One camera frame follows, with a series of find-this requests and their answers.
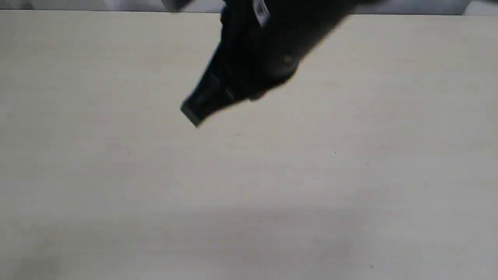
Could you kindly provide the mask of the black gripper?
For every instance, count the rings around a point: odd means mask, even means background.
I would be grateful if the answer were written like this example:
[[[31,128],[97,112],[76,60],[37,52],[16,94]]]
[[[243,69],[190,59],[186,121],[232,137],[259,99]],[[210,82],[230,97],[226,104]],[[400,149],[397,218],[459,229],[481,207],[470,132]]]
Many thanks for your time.
[[[253,9],[224,8],[220,22],[221,39],[210,69],[180,106],[196,128],[221,110],[261,99],[287,82],[299,66],[271,46]]]

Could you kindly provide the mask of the dark grey Piper robot arm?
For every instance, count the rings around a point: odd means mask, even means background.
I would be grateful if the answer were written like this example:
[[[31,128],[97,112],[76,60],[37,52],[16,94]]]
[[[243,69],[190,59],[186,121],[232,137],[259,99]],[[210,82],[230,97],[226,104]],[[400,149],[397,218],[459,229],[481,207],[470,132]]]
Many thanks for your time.
[[[299,64],[354,9],[379,0],[226,0],[221,36],[203,75],[181,103],[194,126],[288,82]]]

